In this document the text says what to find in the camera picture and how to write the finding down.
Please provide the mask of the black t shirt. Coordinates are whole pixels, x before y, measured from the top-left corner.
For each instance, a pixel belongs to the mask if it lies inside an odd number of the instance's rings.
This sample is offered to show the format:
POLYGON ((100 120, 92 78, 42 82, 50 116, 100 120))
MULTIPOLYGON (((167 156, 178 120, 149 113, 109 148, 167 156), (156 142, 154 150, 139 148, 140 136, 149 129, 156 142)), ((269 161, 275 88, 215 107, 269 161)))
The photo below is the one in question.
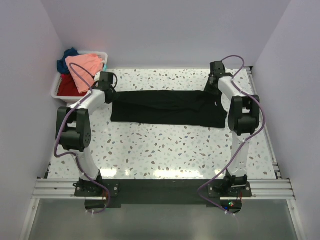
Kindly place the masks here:
POLYGON ((188 125, 223 129, 227 112, 210 93, 172 90, 123 91, 112 103, 110 120, 119 123, 188 125))

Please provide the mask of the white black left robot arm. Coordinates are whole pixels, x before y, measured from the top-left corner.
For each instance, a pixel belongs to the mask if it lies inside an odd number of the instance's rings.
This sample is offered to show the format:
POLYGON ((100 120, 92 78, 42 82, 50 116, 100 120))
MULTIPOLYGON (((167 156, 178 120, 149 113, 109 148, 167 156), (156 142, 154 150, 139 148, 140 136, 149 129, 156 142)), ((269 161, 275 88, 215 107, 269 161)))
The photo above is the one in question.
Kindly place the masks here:
POLYGON ((94 163, 90 144, 92 130, 90 115, 103 104, 118 98, 118 77, 113 72, 101 71, 94 77, 94 84, 87 94, 69 107, 57 111, 56 137, 53 155, 73 157, 79 171, 79 181, 86 184, 86 191, 99 196, 104 190, 101 172, 94 163))

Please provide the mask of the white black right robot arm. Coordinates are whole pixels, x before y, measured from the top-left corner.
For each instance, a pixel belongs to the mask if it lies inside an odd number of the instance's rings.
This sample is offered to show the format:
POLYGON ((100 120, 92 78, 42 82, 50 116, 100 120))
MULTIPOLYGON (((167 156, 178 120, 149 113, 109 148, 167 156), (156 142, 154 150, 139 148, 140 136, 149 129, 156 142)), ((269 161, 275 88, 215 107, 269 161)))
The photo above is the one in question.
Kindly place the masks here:
POLYGON ((232 132, 231 161, 225 169, 221 187, 230 197, 247 185, 249 144, 260 125, 260 108, 257 95, 250 95, 236 86, 233 74, 226 71, 222 61, 210 63, 206 92, 230 100, 227 124, 232 132))

